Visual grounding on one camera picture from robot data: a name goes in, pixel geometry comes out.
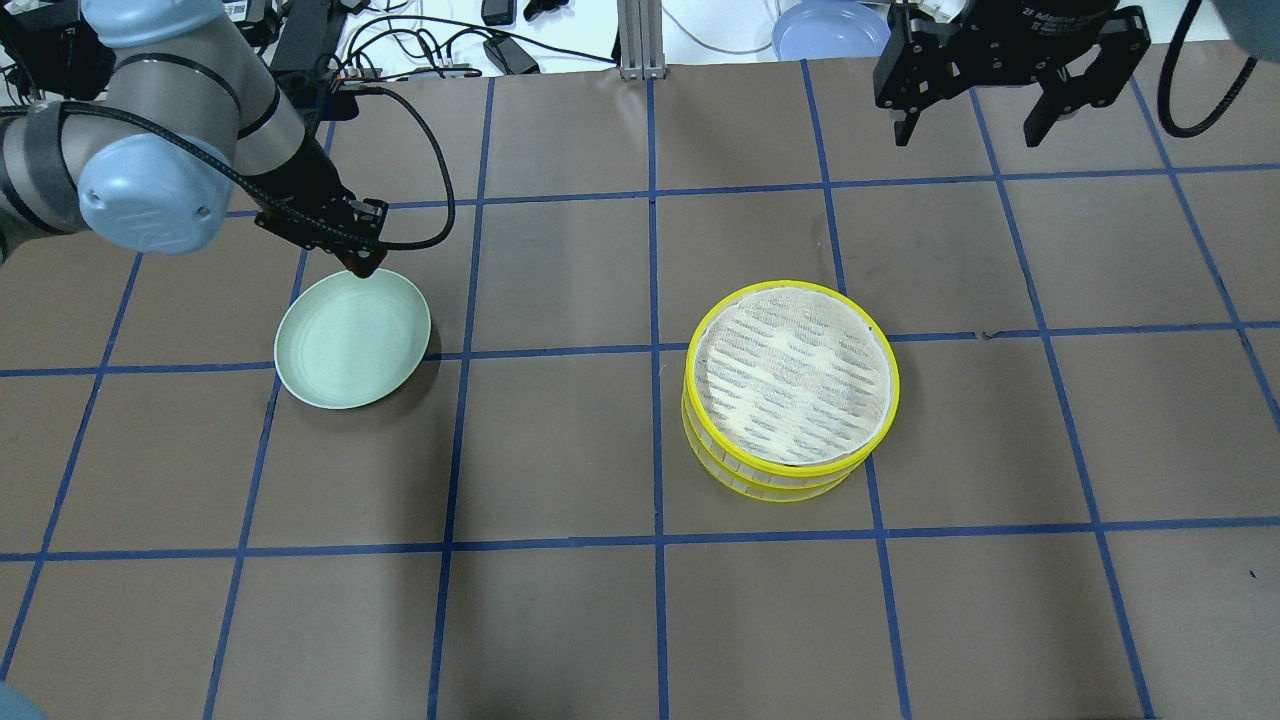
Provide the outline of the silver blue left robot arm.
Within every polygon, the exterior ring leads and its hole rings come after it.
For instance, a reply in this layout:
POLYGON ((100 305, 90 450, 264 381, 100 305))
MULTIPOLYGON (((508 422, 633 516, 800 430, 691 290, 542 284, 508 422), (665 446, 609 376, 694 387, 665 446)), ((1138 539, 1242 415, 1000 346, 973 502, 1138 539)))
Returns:
POLYGON ((132 252, 207 247, 243 190, 257 224, 360 278, 387 205, 357 199, 219 1, 83 1, 115 54, 100 102, 3 110, 3 260, 91 231, 132 252))

